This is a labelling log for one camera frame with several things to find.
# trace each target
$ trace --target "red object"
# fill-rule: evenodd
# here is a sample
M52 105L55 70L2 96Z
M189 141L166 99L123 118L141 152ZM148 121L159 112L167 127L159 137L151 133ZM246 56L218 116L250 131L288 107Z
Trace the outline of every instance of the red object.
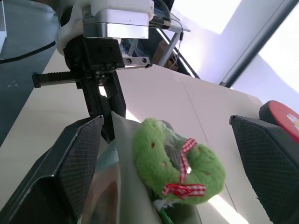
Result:
M181 153L181 169L180 169L180 182L178 184L168 183L164 186L162 194L174 194L179 198L203 196L206 192L206 187L203 184L183 184L187 177L187 170L190 167L186 153L189 152L197 142L195 139L188 139L183 144Z
M271 101L269 109L276 122L299 142L299 115L286 105Z

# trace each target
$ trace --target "floor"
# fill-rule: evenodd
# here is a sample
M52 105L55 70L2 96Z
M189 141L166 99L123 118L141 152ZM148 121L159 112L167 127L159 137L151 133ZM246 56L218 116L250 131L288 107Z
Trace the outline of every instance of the floor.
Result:
M3 1L0 2L0 52L2 50L4 40L6 38L6 27L4 19Z
M0 58L26 54L49 44L58 30L55 12L41 3L4 1L7 39ZM42 72L56 47L29 58L0 65L0 146L33 90L32 72Z

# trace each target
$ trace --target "sunlight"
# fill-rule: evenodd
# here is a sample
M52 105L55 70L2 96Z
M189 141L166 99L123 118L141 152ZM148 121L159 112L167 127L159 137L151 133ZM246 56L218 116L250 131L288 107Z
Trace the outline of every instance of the sunlight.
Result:
M229 224L249 224L239 213L237 213L226 201L219 195L215 195L209 200L209 203L225 218Z
M105 91L105 88L103 86L99 86L99 90L100 90L100 94L102 96L105 96L107 97L107 94L106 94L106 91ZM133 120L133 121L136 121L138 123L141 123L140 120L138 120L130 111L126 110L126 119L128 120Z
M99 89L100 89L100 94L101 94L102 96L105 96L105 97L107 97L107 94L106 94L105 88L104 88L103 86L99 86Z
M299 5L283 21L259 55L278 76L299 93Z
M126 110L126 119L141 123L130 111Z
M173 12L221 34L242 0L175 0Z
M181 61L181 63L183 64L183 66L185 67L185 69L187 70L187 72L190 74L191 77L195 78L195 76L193 75L192 71L189 69L189 67L187 66L187 64L179 57L179 60Z

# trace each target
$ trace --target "cable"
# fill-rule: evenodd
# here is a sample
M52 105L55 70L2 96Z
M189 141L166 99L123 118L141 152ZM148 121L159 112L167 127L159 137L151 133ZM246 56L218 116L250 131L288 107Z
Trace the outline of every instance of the cable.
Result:
M174 17L176 17L178 20L180 20L173 12L170 12L170 14L173 15Z
M170 10L168 8L168 6L166 5L166 3L163 0L155 0L156 3L160 3L160 5L164 8L164 13L166 16L168 16L168 18L170 19Z
M139 40L137 41L137 44L136 44L136 47L135 47L135 50L137 49L138 51L139 51L139 54L140 55L143 55L143 56L147 56L142 50L140 50L139 48L138 48L138 43L139 43Z
M160 22L150 21L149 28L168 29L169 25Z
M48 45L42 47L42 48L39 48L37 50L34 50L34 51L31 51L29 53L26 53L24 55L21 55L21 56L18 56L18 57L12 57L12 58L8 58L8 59L3 59L3 60L0 60L0 64L5 64L5 63L9 63L9 62L16 62L16 61L19 61L19 60L22 60L26 57L30 57L30 56L33 56L33 55L36 55L44 50L47 50L51 47L55 46L55 41L53 41L52 43L49 43Z
M182 41L179 41L179 44L178 44L178 54L179 54L179 49L181 47L181 42ZM177 61L178 61L178 54L177 54L176 60L173 62L172 66L169 69L172 69L172 67L177 63Z
M178 20L175 20L175 19L173 19L172 18L172 20L173 21L176 21L176 22L178 22L179 24L180 24L180 26L181 26L181 28L182 28L182 32L181 32L181 34L180 34L180 37L179 37L179 45L178 45L178 54L177 54L177 58L176 58L176 60L174 61L174 63L172 64L172 66L169 68L169 69L172 69L172 67L177 63L177 61L178 61L178 57L179 57L179 49L181 48L181 43L182 43L182 40L183 40L183 37L184 37L184 28L183 28L183 25L181 24L181 22L180 21L178 21Z

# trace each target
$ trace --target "screw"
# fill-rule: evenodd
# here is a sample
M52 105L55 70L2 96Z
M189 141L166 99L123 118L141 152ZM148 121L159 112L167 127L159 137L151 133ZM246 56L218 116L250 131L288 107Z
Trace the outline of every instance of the screw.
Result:
M102 63L102 64L100 64L100 68L104 70L106 68L106 65L104 63Z

